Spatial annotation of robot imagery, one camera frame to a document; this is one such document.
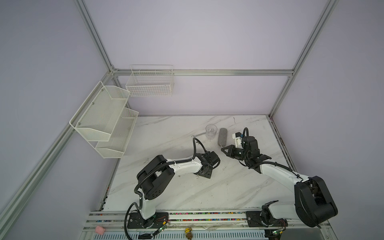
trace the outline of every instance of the white marble table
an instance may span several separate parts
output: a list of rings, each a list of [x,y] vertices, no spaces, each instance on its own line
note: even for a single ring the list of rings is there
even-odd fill
[[[234,144],[232,134],[248,127],[260,152],[274,162],[287,162],[265,115],[238,116],[168,116],[138,117],[127,151],[120,160],[104,211],[125,211],[132,202],[139,202],[133,190],[136,175],[155,156],[168,159],[193,154],[192,135],[205,132],[208,124],[228,129],[227,145]],[[157,210],[219,210],[261,207],[272,200],[294,200],[290,191],[268,176],[248,169],[227,157],[217,145],[217,137],[197,137],[208,151],[215,151],[221,164],[211,179],[195,174],[174,176],[165,191],[157,197]],[[202,152],[197,144],[197,152]]]

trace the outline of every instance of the light blue slotted panel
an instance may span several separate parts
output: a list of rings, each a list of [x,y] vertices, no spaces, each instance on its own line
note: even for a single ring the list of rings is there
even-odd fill
[[[129,232],[129,236],[133,240],[138,240],[138,236],[148,231]],[[264,240],[268,239],[264,236],[264,230],[192,230],[193,239],[219,239],[219,240]],[[105,232],[104,235],[94,234],[94,240],[105,239],[127,239],[124,232]],[[185,233],[182,230],[178,231],[164,231],[155,236],[154,239],[167,239],[167,240],[185,240]]]

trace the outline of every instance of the marble tabletop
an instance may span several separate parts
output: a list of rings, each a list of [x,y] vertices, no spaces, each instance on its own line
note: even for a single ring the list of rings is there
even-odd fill
[[[109,191],[104,211],[124,211],[139,202],[133,190],[136,175],[155,156],[179,159],[193,154],[192,135],[205,132],[208,124],[228,130],[227,145],[234,144],[232,134],[248,127],[260,152],[274,162],[287,165],[265,115],[236,116],[165,116],[138,117],[127,151],[121,158]],[[174,176],[164,192],[155,199],[157,210],[246,209],[261,207],[272,200],[294,200],[293,194],[272,178],[242,166],[227,157],[213,140],[197,137],[208,151],[215,151],[221,163],[211,179],[195,174]],[[197,144],[197,152],[203,152]]]

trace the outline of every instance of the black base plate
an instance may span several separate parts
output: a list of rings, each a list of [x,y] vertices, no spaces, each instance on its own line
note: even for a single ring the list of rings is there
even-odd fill
[[[153,217],[144,220],[141,217],[140,213],[132,212],[129,215],[129,220],[127,221],[128,229],[137,229],[137,228],[160,228],[163,226],[163,221],[168,220],[167,212],[157,212]]]
[[[245,212],[245,215],[247,216],[247,222],[248,222],[248,227],[268,227],[264,224],[262,224],[262,218],[260,216],[261,211],[249,211]],[[281,227],[281,222],[276,220],[275,223],[272,224],[270,227]]]

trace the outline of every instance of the pink object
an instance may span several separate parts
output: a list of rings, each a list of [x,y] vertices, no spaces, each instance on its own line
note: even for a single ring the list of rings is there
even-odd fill
[[[95,229],[95,232],[97,234],[100,234],[100,235],[103,235],[104,232],[105,232],[105,228],[101,227],[101,226],[97,226],[96,229]]]

